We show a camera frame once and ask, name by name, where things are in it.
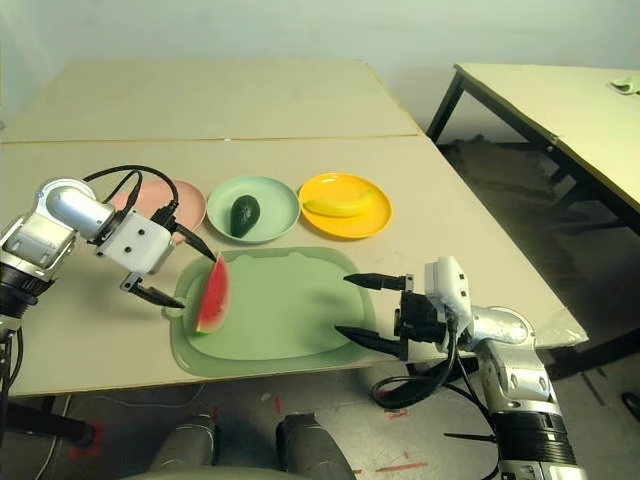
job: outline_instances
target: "banana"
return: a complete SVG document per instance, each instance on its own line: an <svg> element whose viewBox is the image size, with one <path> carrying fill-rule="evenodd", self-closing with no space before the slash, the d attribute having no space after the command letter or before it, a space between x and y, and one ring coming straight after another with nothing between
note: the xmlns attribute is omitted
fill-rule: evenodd
<svg viewBox="0 0 640 480"><path fill-rule="evenodd" d="M316 198L302 205L310 212L325 217L355 217L371 208L373 192L367 190L359 198L351 202L336 202L327 198Z"/></svg>

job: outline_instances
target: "wall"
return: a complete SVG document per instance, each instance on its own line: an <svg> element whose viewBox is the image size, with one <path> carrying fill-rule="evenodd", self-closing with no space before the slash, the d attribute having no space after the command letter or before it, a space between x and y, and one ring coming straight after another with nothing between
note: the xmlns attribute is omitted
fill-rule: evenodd
<svg viewBox="0 0 640 480"><path fill-rule="evenodd" d="M639 0L6 2L19 4L28 20L14 29L46 52L39 79L78 57L361 58L423 126L455 62L640 67ZM31 64L39 65L35 57ZM30 96L21 86L7 86L16 104ZM472 99L461 107L448 139L478 131L513 138Z"/></svg>

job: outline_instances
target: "red tape mark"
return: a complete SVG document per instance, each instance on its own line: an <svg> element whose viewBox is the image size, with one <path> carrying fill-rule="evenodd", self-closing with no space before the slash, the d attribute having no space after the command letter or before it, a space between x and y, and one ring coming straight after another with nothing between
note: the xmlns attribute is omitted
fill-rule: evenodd
<svg viewBox="0 0 640 480"><path fill-rule="evenodd" d="M394 418L408 417L409 411L406 408L403 408L399 412L387 412L385 413L385 415L387 416L387 418L393 420Z"/></svg>
<svg viewBox="0 0 640 480"><path fill-rule="evenodd" d="M88 447L70 447L69 458L97 457L100 455L100 447L102 446L102 437L104 435L104 425L97 423L91 425L95 429L93 441Z"/></svg>
<svg viewBox="0 0 640 480"><path fill-rule="evenodd" d="M395 467L382 467L376 470L376 473L397 472L398 470L409 470L410 468L427 467L427 462L407 463L406 465L396 465Z"/></svg>
<svg viewBox="0 0 640 480"><path fill-rule="evenodd" d="M276 409L276 413L280 415L282 413L282 399L279 395L276 395L273 399L273 408Z"/></svg>
<svg viewBox="0 0 640 480"><path fill-rule="evenodd" d="M219 419L220 419L220 407L217 405L214 405L213 407L211 407L211 420L213 420L213 423L218 423Z"/></svg>

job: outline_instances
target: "green plate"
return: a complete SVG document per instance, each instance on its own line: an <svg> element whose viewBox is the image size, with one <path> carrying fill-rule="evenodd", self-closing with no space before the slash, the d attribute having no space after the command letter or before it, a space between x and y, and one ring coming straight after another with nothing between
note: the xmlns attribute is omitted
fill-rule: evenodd
<svg viewBox="0 0 640 480"><path fill-rule="evenodd" d="M357 273L343 253L321 247L224 252L231 298L222 326L194 332L211 262L201 258L182 273L171 319L171 348L181 368L203 377L323 369L349 364L367 350L334 325L375 329L367 290L342 278Z"/></svg>
<svg viewBox="0 0 640 480"><path fill-rule="evenodd" d="M231 206L242 195L260 205L258 222L242 237L231 235ZM281 237L298 221L298 196L284 183L270 177L247 175L232 178L209 195L207 217L216 230L239 243L265 243Z"/></svg>

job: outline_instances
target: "red watermelon flesh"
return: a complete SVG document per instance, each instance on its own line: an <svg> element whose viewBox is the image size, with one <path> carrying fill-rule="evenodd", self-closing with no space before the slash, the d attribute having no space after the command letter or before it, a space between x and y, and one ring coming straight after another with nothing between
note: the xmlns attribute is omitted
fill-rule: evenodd
<svg viewBox="0 0 640 480"><path fill-rule="evenodd" d="M230 290L227 264L222 255L218 255L202 294L197 333L211 333L220 328L229 307Z"/></svg>

